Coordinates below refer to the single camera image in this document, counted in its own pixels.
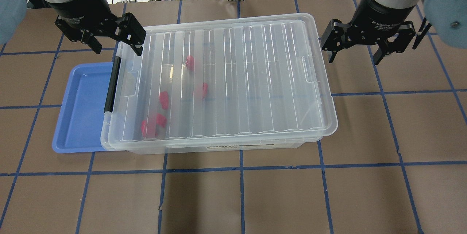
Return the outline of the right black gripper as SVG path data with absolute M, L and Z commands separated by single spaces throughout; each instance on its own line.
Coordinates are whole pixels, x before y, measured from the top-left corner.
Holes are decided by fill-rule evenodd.
M 413 7 L 395 9 L 375 0 L 360 0 L 347 24 L 337 19 L 329 21 L 321 37 L 321 49 L 328 53 L 328 62 L 333 63 L 339 51 L 357 44 L 376 43 L 378 50 L 373 55 L 373 63 L 378 65 L 385 56 L 404 52 L 415 37 L 413 22 L 406 20 L 412 10 Z

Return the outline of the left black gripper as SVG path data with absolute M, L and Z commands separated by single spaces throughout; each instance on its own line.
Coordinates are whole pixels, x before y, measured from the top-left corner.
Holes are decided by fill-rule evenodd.
M 55 25 L 71 41 L 86 44 L 97 54 L 102 51 L 99 37 L 109 37 L 129 45 L 137 56 L 143 52 L 147 32 L 132 13 L 115 16 L 107 0 L 47 0 L 57 12 Z

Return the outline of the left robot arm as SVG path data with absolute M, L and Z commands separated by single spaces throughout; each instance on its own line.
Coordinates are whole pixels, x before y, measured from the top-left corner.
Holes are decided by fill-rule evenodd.
M 1 44 L 7 43 L 26 15 L 28 0 L 1 0 Z M 55 25 L 71 42 L 88 45 L 95 53 L 98 37 L 112 38 L 142 55 L 146 31 L 132 13 L 113 14 L 107 0 L 43 0 L 57 12 Z

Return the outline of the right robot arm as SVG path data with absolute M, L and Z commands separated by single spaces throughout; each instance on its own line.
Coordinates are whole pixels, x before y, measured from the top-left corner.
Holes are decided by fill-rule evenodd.
M 377 45 L 374 65 L 385 56 L 416 49 L 431 27 L 447 45 L 466 48 L 466 0 L 360 0 L 348 23 L 332 19 L 321 38 L 329 63 L 355 45 Z

